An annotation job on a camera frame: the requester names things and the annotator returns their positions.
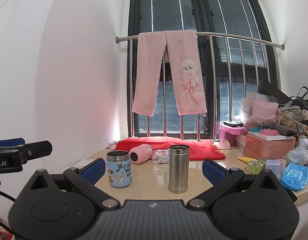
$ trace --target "wet wipes pack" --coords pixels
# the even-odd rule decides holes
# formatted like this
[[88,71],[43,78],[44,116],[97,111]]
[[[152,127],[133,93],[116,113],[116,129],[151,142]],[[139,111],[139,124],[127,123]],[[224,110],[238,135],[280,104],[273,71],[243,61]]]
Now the wet wipes pack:
[[308,167],[289,164],[282,172],[280,182],[291,190],[302,190],[308,182]]

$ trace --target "window frame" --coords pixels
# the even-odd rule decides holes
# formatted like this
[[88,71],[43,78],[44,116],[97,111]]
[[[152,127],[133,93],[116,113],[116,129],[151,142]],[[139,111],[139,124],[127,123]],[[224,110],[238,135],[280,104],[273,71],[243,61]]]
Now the window frame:
[[[262,13],[260,5],[257,0],[249,0],[252,10],[255,14],[255,20],[257,23],[257,27],[260,30],[261,39],[271,41],[269,30],[265,21],[265,17]],[[208,0],[192,0],[195,21],[196,21],[196,28],[199,32],[214,32],[214,26],[212,22],[212,15],[209,9]],[[140,0],[130,0],[130,7],[129,7],[129,23],[128,23],[128,36],[138,35],[140,29]],[[204,119],[205,123],[205,133],[201,133],[201,139],[210,139],[212,136],[213,130],[213,102],[214,102],[214,95],[213,95],[213,69],[212,69],[212,62],[211,62],[211,51],[209,46],[209,37],[208,36],[198,36],[199,41],[199,52],[200,52],[200,59],[201,59],[201,70],[205,84],[205,96],[206,96],[206,104],[207,104],[207,115]],[[270,69],[270,78],[271,82],[278,86],[277,76],[276,76],[276,63],[275,63],[275,56],[272,47],[266,47],[267,57],[268,57],[268,64]],[[137,40],[133,42],[133,91],[135,93],[135,83],[136,83],[136,62],[137,62]],[[128,117],[128,135],[131,136],[131,124],[130,124],[130,81],[129,81],[129,52],[130,47],[128,45],[127,48],[127,117]],[[228,68],[227,63],[219,63],[217,66],[219,70],[224,71],[224,77],[228,77]],[[239,64],[231,64],[232,68],[232,77],[242,78],[241,76],[235,75],[235,70],[241,69],[241,65]],[[255,67],[245,67],[246,73],[246,80],[247,79],[256,79],[256,71]],[[266,79],[267,77],[267,69],[266,68],[258,68],[259,80]],[[219,107],[217,108],[217,116],[219,118]],[[147,133],[139,133],[138,131],[138,114],[134,113],[134,130],[135,136],[137,137],[146,137]],[[161,133],[151,133],[151,136],[162,136]],[[167,136],[170,137],[179,137],[179,133],[168,133]],[[197,134],[193,133],[184,133],[184,139],[196,139]]]

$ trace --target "red cloth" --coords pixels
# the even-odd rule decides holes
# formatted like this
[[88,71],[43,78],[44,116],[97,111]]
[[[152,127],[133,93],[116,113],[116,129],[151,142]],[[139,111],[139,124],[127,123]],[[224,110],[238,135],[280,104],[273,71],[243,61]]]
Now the red cloth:
[[127,138],[120,141],[115,150],[130,151],[132,148],[147,143],[153,147],[154,150],[167,150],[173,144],[186,144],[189,146],[189,160],[202,161],[206,158],[212,160],[225,159],[225,155],[218,150],[216,145],[211,140],[191,141],[181,140],[179,138],[167,136],[151,136],[141,138]]

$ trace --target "blue cup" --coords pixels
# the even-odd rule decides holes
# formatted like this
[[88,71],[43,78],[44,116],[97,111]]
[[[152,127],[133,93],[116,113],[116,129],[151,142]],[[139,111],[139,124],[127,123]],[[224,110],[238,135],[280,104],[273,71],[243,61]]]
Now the blue cup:
[[132,182],[131,159],[126,151],[111,151],[106,155],[106,168],[113,187],[126,187]]

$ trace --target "pink cylinder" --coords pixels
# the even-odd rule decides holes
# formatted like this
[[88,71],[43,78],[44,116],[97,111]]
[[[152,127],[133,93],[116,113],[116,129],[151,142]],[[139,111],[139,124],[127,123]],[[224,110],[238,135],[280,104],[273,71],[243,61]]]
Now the pink cylinder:
[[141,144],[130,150],[131,162],[141,164],[152,158],[153,148],[149,144]]

